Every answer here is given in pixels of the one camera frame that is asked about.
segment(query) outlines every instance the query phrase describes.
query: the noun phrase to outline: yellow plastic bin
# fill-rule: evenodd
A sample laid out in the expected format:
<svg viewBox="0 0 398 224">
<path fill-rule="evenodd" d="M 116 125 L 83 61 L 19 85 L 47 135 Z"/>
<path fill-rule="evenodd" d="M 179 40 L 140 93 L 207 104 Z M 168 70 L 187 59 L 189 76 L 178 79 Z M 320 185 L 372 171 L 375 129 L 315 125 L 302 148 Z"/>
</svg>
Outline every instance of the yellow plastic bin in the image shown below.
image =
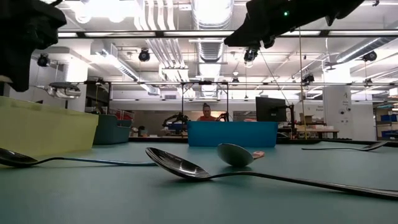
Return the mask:
<svg viewBox="0 0 398 224">
<path fill-rule="evenodd" d="M 29 156 L 91 150 L 98 115 L 0 97 L 0 147 Z"/>
</svg>

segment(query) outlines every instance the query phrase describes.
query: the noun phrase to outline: orange shirt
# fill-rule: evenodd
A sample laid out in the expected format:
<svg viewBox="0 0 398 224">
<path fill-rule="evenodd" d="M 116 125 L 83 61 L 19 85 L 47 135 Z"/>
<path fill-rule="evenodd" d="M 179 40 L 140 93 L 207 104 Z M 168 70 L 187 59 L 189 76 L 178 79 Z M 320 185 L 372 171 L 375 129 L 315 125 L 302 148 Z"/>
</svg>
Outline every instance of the orange shirt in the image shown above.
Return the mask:
<svg viewBox="0 0 398 224">
<path fill-rule="evenodd" d="M 209 118 L 206 118 L 204 116 L 201 116 L 198 121 L 215 121 L 217 118 L 210 116 Z"/>
</svg>

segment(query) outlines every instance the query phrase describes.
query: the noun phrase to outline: metal spoon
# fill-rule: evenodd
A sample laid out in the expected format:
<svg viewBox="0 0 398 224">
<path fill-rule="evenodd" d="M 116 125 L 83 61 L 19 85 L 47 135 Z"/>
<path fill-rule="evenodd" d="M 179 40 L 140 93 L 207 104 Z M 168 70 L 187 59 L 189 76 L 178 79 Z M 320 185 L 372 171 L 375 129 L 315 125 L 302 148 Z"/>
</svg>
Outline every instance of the metal spoon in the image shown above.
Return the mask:
<svg viewBox="0 0 398 224">
<path fill-rule="evenodd" d="M 69 82 L 54 82 L 48 86 L 34 86 L 41 90 L 45 90 L 50 96 L 63 100 L 73 100 L 81 95 L 80 89 Z"/>
<path fill-rule="evenodd" d="M 97 162 L 102 164 L 112 164 L 119 166 L 155 166 L 154 162 L 123 162 L 123 161 L 107 161 L 101 159 L 83 159 L 83 158 L 65 158 L 65 157 L 53 157 L 42 161 L 38 161 L 29 156 L 25 156 L 16 152 L 12 152 L 7 149 L 0 148 L 0 164 L 12 167 L 30 167 L 43 162 L 52 160 L 68 160 L 68 161 L 80 161 L 80 162 Z"/>
<path fill-rule="evenodd" d="M 226 174 L 210 175 L 202 169 L 200 166 L 195 165 L 185 159 L 179 158 L 169 152 L 162 151 L 153 147 L 148 147 L 146 149 L 147 155 L 160 167 L 163 169 L 186 179 L 205 181 L 218 177 L 227 177 L 233 175 L 251 175 L 256 177 L 263 177 L 273 180 L 281 180 L 285 182 L 291 182 L 296 184 L 309 185 L 314 187 L 321 187 L 325 189 L 339 190 L 342 192 L 348 192 L 352 194 L 364 195 L 368 197 L 377 197 L 385 199 L 398 199 L 398 191 L 396 190 L 379 190 L 370 189 L 366 187 L 356 187 L 343 184 L 333 184 L 328 182 L 321 182 L 316 180 L 306 180 L 291 177 L 283 177 L 279 175 L 261 174 L 251 171 L 240 171 L 240 172 L 230 172 Z"/>
<path fill-rule="evenodd" d="M 245 148 L 230 143 L 219 144 L 217 153 L 224 162 L 235 167 L 245 167 L 264 156 L 264 152 L 257 151 L 252 155 Z"/>
<path fill-rule="evenodd" d="M 370 146 L 365 146 L 362 148 L 353 148 L 353 147 L 336 147 L 336 148 L 302 148 L 303 150 L 329 150 L 329 149 L 352 149 L 352 150 L 357 150 L 357 151 L 364 151 L 364 152 L 369 152 L 375 149 L 378 149 L 382 147 L 383 145 L 387 144 L 387 141 L 382 141 L 382 142 L 377 142 L 374 143 Z"/>
</svg>

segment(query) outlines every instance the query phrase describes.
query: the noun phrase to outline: small orange object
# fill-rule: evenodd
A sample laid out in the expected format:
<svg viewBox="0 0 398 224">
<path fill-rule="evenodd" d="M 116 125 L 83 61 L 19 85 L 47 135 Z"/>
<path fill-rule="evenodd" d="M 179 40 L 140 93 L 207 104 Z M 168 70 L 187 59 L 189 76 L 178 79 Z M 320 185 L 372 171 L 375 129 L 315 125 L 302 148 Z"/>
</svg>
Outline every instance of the small orange object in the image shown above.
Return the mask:
<svg viewBox="0 0 398 224">
<path fill-rule="evenodd" d="M 266 154 L 265 152 L 256 151 L 256 152 L 253 153 L 253 158 L 254 159 L 262 158 L 262 157 L 264 157 L 265 154 Z"/>
</svg>

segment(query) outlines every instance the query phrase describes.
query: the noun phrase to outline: blue storage bin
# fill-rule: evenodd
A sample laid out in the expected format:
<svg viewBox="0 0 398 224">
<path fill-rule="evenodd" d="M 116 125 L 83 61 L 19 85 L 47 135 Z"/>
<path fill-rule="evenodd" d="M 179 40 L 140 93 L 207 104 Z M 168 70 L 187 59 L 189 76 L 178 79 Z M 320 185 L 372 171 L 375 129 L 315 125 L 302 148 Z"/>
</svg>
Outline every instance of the blue storage bin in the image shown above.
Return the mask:
<svg viewBox="0 0 398 224">
<path fill-rule="evenodd" d="M 396 121 L 397 121 L 397 115 L 396 115 L 396 114 L 392 114 L 392 115 L 381 115 L 381 116 L 380 116 L 380 120 L 381 120 L 381 121 L 393 121 L 393 122 L 396 122 Z"/>
<path fill-rule="evenodd" d="M 382 131 L 381 132 L 381 137 L 382 138 L 389 138 L 389 137 L 391 137 L 390 134 L 395 134 L 395 133 L 398 133 L 398 130 Z"/>
<path fill-rule="evenodd" d="M 211 122 L 189 121 L 189 146 L 215 147 L 231 143 L 242 147 L 275 147 L 276 122 Z"/>
</svg>

